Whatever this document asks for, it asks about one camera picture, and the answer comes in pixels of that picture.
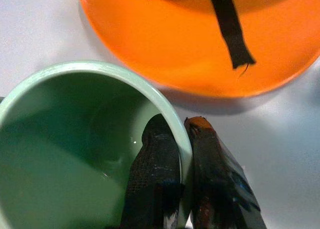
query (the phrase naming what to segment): green mug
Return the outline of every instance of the green mug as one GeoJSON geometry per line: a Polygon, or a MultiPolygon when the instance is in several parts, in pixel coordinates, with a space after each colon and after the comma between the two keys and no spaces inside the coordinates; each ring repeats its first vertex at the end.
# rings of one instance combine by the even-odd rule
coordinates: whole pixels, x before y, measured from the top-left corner
{"type": "MultiPolygon", "coordinates": [[[[0,228],[119,225],[131,163],[158,113],[178,144],[188,194],[188,135],[169,101],[140,76],[74,61],[24,80],[0,103],[0,228]]],[[[182,200],[179,226],[189,209],[182,200]]]]}

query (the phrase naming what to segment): ceramic mug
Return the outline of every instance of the ceramic mug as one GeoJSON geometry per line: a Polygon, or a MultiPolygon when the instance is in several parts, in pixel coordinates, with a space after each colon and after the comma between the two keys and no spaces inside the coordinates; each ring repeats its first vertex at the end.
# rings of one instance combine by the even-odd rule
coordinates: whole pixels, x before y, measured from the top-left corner
{"type": "Polygon", "coordinates": [[[158,113],[178,144],[186,184],[188,135],[169,101],[140,76],[75,61],[24,80],[0,104],[0,228],[118,225],[130,165],[146,123],[158,113]]]}

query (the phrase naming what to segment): orange plate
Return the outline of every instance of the orange plate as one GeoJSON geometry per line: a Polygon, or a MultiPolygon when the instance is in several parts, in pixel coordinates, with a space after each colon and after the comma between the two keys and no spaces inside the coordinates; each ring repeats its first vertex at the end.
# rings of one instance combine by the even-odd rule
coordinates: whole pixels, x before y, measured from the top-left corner
{"type": "Polygon", "coordinates": [[[233,0],[256,60],[233,70],[210,0],[81,0],[101,40],[129,68],[204,96],[246,97],[300,75],[320,55],[320,0],[233,0]]]}

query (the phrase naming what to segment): white surface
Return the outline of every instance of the white surface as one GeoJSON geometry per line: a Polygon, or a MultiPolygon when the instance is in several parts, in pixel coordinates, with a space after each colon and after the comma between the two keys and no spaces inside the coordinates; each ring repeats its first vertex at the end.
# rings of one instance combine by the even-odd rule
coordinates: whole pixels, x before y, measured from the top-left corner
{"type": "MultiPolygon", "coordinates": [[[[0,41],[0,96],[52,64],[122,65],[93,33],[78,0],[1,0],[0,41]]],[[[202,115],[212,123],[245,166],[269,229],[320,227],[320,60],[289,85],[250,99],[162,92],[182,120],[202,115]]]]}

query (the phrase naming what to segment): mug rim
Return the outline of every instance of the mug rim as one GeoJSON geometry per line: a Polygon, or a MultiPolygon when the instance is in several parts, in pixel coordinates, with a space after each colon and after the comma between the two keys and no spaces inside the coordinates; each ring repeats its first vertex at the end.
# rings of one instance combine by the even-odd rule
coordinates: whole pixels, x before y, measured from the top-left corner
{"type": "MultiPolygon", "coordinates": [[[[0,103],[0,128],[9,111],[31,88],[49,79],[73,73],[93,73],[117,79],[138,90],[150,100],[165,118],[178,145],[181,181],[186,185],[188,172],[192,166],[192,148],[187,131],[176,110],[168,99],[152,84],[135,72],[118,65],[96,60],[77,60],[54,64],[32,74],[20,82],[0,103]]],[[[11,228],[6,221],[0,207],[0,228],[11,228]]]]}

